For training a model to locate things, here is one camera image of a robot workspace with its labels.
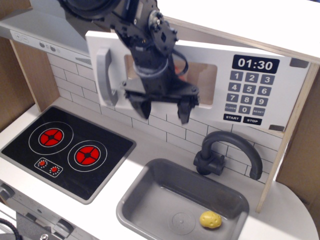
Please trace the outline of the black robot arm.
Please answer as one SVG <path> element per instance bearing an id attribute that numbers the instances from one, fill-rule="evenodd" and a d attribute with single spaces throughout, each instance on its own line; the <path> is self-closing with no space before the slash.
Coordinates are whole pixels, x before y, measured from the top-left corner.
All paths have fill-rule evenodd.
<path id="1" fill-rule="evenodd" d="M 182 124 L 189 122 L 191 110 L 199 104 L 199 89 L 182 81 L 189 66 L 176 73 L 173 55 L 186 58 L 174 49 L 177 31 L 158 8 L 155 0 L 61 0 L 67 15 L 99 23 L 115 31 L 130 50 L 137 79 L 124 82 L 125 97 L 144 119 L 152 102 L 176 103 Z"/>

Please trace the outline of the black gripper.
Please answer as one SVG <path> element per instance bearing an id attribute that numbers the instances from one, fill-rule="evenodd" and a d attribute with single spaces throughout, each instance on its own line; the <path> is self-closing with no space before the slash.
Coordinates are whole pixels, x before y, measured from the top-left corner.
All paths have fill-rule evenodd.
<path id="1" fill-rule="evenodd" d="M 182 124 L 187 124 L 195 105 L 200 103 L 199 89 L 177 76 L 173 60 L 166 60 L 159 68 L 145 68 L 133 64 L 137 77 L 124 81 L 121 87 L 130 93 L 128 97 L 132 107 L 144 119 L 151 113 L 152 98 L 157 102 L 178 103 L 178 117 Z"/>

